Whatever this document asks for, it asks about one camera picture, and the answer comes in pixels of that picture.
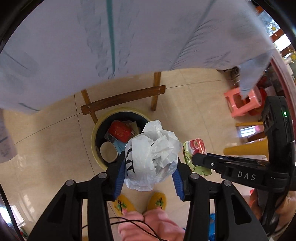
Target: hand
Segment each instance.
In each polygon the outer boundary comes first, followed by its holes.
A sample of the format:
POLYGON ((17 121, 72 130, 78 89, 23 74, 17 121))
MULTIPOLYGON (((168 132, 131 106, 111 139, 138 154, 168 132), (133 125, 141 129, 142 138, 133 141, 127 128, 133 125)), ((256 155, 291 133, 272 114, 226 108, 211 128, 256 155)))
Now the hand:
MULTIPOLYGON (((249 206, 251 210, 255 214, 257 219, 260 219, 262 216, 262 209, 258 206, 258 196, 257 190, 255 189, 250 196, 249 206)), ((283 201, 283 203, 276 210, 276 213, 280 215, 279 224, 277 229, 288 224, 292 218, 294 217, 296 211, 296 191, 289 191, 287 197, 283 201)))

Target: trash can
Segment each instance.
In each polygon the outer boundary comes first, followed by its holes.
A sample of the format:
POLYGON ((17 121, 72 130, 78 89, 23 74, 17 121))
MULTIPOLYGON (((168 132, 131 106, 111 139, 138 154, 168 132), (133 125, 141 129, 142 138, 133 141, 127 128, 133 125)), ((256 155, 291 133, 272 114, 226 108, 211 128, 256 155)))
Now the trash can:
POLYGON ((135 121, 141 132, 146 123, 150 121, 146 115, 140 113, 138 110, 124 107, 113 109, 99 118, 91 135, 91 151, 94 159, 104 171, 107 170, 109 163, 103 160, 99 150, 101 145, 107 141, 104 136, 114 120, 135 121))

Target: red stool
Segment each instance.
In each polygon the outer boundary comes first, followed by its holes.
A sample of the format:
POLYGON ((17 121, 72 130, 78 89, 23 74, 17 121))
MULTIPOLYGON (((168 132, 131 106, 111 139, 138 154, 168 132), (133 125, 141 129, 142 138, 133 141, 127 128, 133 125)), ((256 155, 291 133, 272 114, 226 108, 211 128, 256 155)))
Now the red stool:
POLYGON ((231 89, 224 93, 226 100, 229 103, 231 117, 243 116, 248 111, 259 108, 262 104, 262 97, 257 86, 255 86, 248 94, 248 98, 242 100, 242 105, 238 106, 235 102, 235 96, 240 96, 239 88, 231 89))
POLYGON ((261 112, 264 109, 264 104, 265 104, 265 100, 266 100, 266 97, 267 97, 267 93, 266 93, 265 89, 262 88, 262 87, 259 87, 259 91, 260 91, 260 94, 261 94, 261 97, 262 97, 262 104, 261 104, 261 106, 259 108, 250 110, 249 115, 254 116, 254 115, 261 114, 261 112))

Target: tomato packaging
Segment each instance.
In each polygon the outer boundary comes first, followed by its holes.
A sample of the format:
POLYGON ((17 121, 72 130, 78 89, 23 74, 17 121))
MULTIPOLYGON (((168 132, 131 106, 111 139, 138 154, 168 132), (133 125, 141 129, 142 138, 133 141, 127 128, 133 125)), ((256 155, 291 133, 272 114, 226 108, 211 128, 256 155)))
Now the tomato packaging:
POLYGON ((208 176, 212 174, 211 169, 206 167, 195 166, 192 163, 192 156, 196 153, 207 154, 205 150, 205 144, 202 139, 195 139, 192 141, 186 141, 183 144, 183 154, 186 164, 190 167, 192 172, 199 175, 208 176))

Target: white plastic bag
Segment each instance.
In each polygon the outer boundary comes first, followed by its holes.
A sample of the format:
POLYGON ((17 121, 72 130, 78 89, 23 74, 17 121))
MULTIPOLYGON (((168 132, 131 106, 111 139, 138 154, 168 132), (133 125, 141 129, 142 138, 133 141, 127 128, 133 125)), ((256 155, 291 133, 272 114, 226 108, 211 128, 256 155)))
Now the white plastic bag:
POLYGON ((148 122, 143 133, 126 144, 125 184, 130 189, 150 191, 155 183, 174 173, 181 143, 174 132, 162 129, 159 120, 148 122))

